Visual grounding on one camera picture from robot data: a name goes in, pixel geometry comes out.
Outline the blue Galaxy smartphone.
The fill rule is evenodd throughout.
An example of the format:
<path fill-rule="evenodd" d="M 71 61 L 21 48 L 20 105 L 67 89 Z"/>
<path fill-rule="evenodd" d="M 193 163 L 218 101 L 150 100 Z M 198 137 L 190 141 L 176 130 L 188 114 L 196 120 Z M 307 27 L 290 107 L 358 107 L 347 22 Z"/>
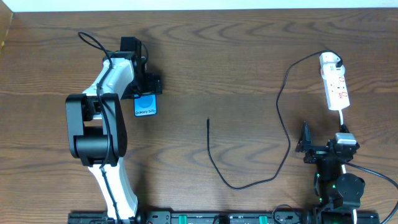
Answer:
<path fill-rule="evenodd" d="M 155 95 L 141 96 L 134 99 L 134 115 L 136 117 L 157 114 L 157 98 Z"/>

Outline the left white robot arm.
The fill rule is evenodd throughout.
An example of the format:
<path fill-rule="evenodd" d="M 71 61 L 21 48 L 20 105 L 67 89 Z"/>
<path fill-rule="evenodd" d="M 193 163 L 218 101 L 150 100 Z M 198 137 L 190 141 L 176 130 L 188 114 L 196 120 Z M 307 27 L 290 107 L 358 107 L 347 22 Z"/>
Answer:
<path fill-rule="evenodd" d="M 124 156 L 127 131 L 121 100 L 134 102 L 137 117 L 157 114 L 162 94 L 159 75 L 146 70 L 147 47 L 135 37 L 122 37 L 119 50 L 107 50 L 93 36 L 79 38 L 104 52 L 103 68 L 83 93 L 65 101 L 69 150 L 96 178 L 106 202 L 105 212 L 75 212 L 69 223 L 147 223 L 130 186 Z"/>

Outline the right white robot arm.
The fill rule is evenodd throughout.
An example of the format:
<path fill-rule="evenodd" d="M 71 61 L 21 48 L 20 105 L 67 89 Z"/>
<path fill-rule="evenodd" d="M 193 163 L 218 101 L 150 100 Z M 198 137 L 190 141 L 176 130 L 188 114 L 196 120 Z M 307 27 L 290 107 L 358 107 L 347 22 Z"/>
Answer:
<path fill-rule="evenodd" d="M 320 204 L 305 212 L 303 223 L 355 223 L 356 209 L 361 205 L 365 182 L 357 175 L 347 173 L 345 162 L 353 159 L 360 148 L 354 135 L 346 125 L 324 146 L 312 143 L 307 123 L 302 125 L 301 137 L 296 152 L 305 154 L 306 164 L 315 164 L 315 194 Z"/>

